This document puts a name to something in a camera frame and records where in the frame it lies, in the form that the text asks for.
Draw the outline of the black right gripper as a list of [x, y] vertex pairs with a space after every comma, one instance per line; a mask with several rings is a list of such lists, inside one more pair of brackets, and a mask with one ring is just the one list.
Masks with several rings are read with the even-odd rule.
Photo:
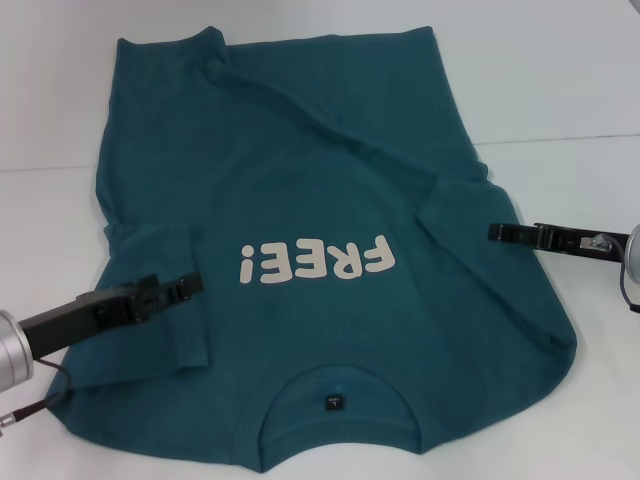
[[589, 259], [620, 263], [626, 248], [626, 235], [600, 230], [570, 229], [567, 243], [553, 233], [562, 232], [567, 227], [535, 223], [532, 226], [520, 224], [492, 223], [488, 228], [490, 240], [525, 245], [535, 249], [565, 249], [570, 255]]

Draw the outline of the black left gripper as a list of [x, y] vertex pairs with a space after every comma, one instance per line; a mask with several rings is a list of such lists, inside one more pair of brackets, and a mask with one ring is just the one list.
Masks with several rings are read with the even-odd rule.
[[203, 291], [198, 272], [161, 283], [149, 275], [133, 285], [87, 292], [19, 322], [33, 356], [47, 356], [108, 330], [147, 321]]

